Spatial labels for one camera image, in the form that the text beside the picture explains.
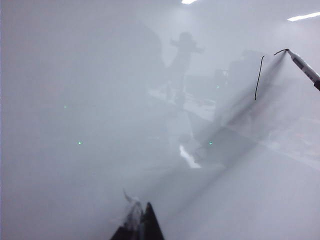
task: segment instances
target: white glossy surface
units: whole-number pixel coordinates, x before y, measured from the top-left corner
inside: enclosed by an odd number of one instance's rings
[[[1,238],[109,239],[125,188],[167,240],[319,239],[320,92],[273,56],[320,71],[319,19],[287,21],[318,10],[1,1]]]

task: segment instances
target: fluorescent light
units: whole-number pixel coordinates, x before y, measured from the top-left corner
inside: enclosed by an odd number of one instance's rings
[[[195,1],[197,1],[197,0],[182,0],[182,3],[183,4],[192,4]]]
[[[298,21],[301,19],[308,19],[308,18],[314,18],[316,16],[320,16],[320,11],[319,12],[314,12],[308,15],[302,15],[302,16],[295,16],[295,17],[291,17],[288,19],[288,21],[294,22],[294,21]]]

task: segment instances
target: dark object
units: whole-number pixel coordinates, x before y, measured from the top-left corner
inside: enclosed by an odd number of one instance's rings
[[[320,81],[315,81],[314,85],[320,91]]]
[[[138,231],[120,226],[110,240],[165,240],[151,203],[146,204]]]
[[[262,58],[261,58],[261,64],[260,64],[260,70],[259,70],[258,82],[256,83],[256,88],[255,88],[254,100],[257,100],[257,90],[258,90],[258,84],[259,84],[259,79],[260,79],[260,73],[261,73],[262,61],[264,60],[264,57],[265,57],[265,56],[262,56]]]

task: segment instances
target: silhouette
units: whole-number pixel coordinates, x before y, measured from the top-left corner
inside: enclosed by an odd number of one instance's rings
[[[190,67],[191,56],[193,53],[202,53],[203,49],[197,47],[197,43],[189,32],[182,32],[178,41],[171,39],[170,43],[177,48],[177,54],[168,67],[169,83],[176,92],[175,102],[177,106],[183,108],[185,103],[185,75]]]

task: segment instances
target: ceiling light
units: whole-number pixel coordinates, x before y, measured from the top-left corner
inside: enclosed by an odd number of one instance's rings
[[[182,2],[183,4],[192,4],[192,3],[195,2],[195,1],[197,1],[197,0],[182,0],[181,2]]]
[[[307,15],[291,17],[291,18],[288,19],[288,21],[294,22],[294,21],[298,21],[298,20],[301,20],[301,19],[314,18],[316,16],[320,16],[320,12],[314,12],[314,13],[307,14]]]

